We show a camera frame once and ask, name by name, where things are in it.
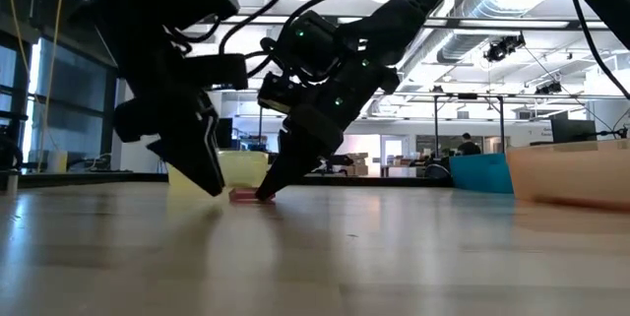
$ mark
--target blue box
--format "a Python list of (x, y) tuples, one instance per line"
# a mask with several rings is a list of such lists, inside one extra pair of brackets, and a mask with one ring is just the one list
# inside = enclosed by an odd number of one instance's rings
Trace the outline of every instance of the blue box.
[(456, 188), (488, 193), (514, 193), (504, 154), (453, 157), (450, 164)]

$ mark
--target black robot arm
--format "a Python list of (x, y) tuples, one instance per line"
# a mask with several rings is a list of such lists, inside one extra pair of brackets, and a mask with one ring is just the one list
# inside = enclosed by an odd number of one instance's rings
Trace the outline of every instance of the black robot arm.
[(91, 0), (74, 15), (95, 25), (134, 94), (114, 112), (120, 139), (158, 135), (148, 148), (212, 195), (224, 182), (214, 139), (219, 114), (206, 91), (247, 88), (245, 57), (185, 57), (166, 30), (237, 12), (236, 0)]
[[(280, 154), (257, 192), (259, 199), (310, 172), (319, 157), (332, 155), (344, 140), (344, 130), (379, 88), (385, 94), (396, 90), (399, 79), (392, 65), (402, 59), (441, 1), (391, 0), (370, 17), (338, 27), (307, 12), (287, 23), (278, 41), (262, 41), (283, 73), (267, 74), (258, 100), (287, 118), (280, 131)], [(630, 0), (587, 2), (630, 46)]]

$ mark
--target table surface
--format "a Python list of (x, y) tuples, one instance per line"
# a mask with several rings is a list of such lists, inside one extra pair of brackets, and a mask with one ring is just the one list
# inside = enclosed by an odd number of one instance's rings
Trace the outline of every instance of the table surface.
[(0, 200), (0, 315), (627, 315), (630, 218), (451, 189)]

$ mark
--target ductwork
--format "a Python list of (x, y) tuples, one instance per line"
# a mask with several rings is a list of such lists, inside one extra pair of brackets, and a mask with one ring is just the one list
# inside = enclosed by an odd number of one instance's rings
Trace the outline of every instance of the ductwork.
[[(523, 17), (531, 9), (544, 0), (464, 0), (449, 13), (453, 18), (519, 18)], [(422, 43), (418, 51), (409, 58), (401, 69), (405, 74), (429, 54), (439, 50), (435, 59), (429, 62), (444, 64), (458, 63), (464, 59), (467, 53), (486, 41), (486, 34), (464, 34), (453, 31), (434, 31)]]

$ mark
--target person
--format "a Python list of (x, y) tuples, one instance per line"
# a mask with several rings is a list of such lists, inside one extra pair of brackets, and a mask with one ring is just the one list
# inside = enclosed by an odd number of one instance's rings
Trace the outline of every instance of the person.
[(462, 138), (464, 139), (464, 143), (457, 148), (462, 156), (481, 154), (481, 149), (477, 144), (473, 143), (473, 138), (471, 137), (471, 134), (464, 133), (464, 135), (462, 135)]

